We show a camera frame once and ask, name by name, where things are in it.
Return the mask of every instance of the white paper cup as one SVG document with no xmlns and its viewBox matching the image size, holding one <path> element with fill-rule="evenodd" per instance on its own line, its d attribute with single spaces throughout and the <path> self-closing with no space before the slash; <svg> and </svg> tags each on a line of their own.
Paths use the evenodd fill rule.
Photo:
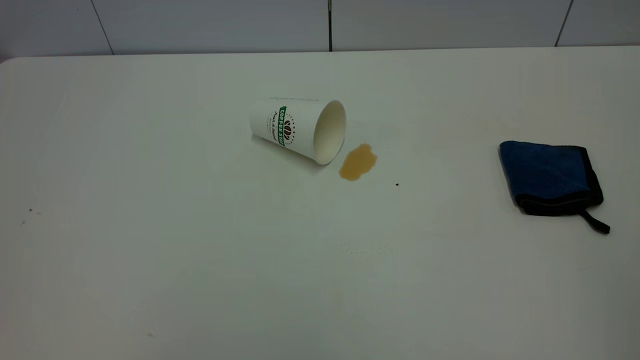
<svg viewBox="0 0 640 360">
<path fill-rule="evenodd" d="M 342 147 L 347 115 L 337 100 L 270 97 L 253 105 L 249 125 L 255 135 L 325 165 Z"/>
</svg>

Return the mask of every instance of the green label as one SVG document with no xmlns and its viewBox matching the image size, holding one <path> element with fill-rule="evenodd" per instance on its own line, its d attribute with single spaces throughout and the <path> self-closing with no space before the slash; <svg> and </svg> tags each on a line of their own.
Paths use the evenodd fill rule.
<svg viewBox="0 0 640 360">
<path fill-rule="evenodd" d="M 286 113 L 286 106 L 282 106 L 278 111 L 278 143 L 282 146 L 284 146 L 284 115 Z"/>
</svg>

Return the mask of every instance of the brown liquid puddle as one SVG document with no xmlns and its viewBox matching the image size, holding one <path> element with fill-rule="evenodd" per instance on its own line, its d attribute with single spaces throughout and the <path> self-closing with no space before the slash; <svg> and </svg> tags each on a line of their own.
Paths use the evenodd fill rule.
<svg viewBox="0 0 640 360">
<path fill-rule="evenodd" d="M 371 170 L 377 159 L 378 157 L 371 152 L 371 145 L 368 143 L 360 144 L 347 155 L 340 169 L 340 177 L 356 181 L 362 174 Z"/>
</svg>

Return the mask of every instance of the table surface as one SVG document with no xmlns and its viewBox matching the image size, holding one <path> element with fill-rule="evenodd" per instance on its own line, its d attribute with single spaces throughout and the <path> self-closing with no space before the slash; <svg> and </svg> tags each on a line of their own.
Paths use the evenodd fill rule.
<svg viewBox="0 0 640 360">
<path fill-rule="evenodd" d="M 9 60 L 0 357 L 638 359 L 639 84 L 640 47 Z M 268 96 L 341 100 L 336 159 L 252 137 Z M 521 213 L 505 140 L 586 147 L 611 234 Z"/>
</svg>

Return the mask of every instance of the wall seam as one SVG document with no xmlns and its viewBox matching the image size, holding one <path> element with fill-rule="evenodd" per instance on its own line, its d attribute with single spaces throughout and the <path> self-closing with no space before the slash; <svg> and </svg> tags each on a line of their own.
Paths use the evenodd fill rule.
<svg viewBox="0 0 640 360">
<path fill-rule="evenodd" d="M 558 34 L 558 38 L 556 39 L 556 44 L 554 47 L 558 46 L 558 42 L 560 42 L 560 37 L 562 36 L 562 31 L 564 30 L 564 25 L 566 24 L 566 20 L 569 18 L 569 12 L 571 12 L 571 6 L 573 6 L 573 0 L 569 3 L 569 8 L 566 9 L 566 14 L 564 15 L 564 21 L 562 21 L 562 26 L 560 27 L 560 33 Z"/>
<path fill-rule="evenodd" d="M 102 29 L 102 33 L 104 34 L 104 38 L 107 40 L 107 45 L 109 46 L 109 50 L 111 50 L 111 55 L 115 55 L 113 52 L 113 48 L 111 47 L 111 42 L 109 42 L 109 37 L 107 37 L 107 32 L 104 31 L 104 26 L 102 26 L 102 21 L 100 20 L 100 15 L 98 15 L 98 10 L 95 9 L 95 4 L 93 0 L 91 0 L 91 5 L 93 6 L 93 10 L 95 12 L 95 16 L 98 18 L 98 23 L 100 23 L 100 28 Z"/>
<path fill-rule="evenodd" d="M 332 24 L 331 24 L 331 0 L 328 1 L 329 9 L 329 52 L 333 51 L 333 37 L 332 37 Z"/>
</svg>

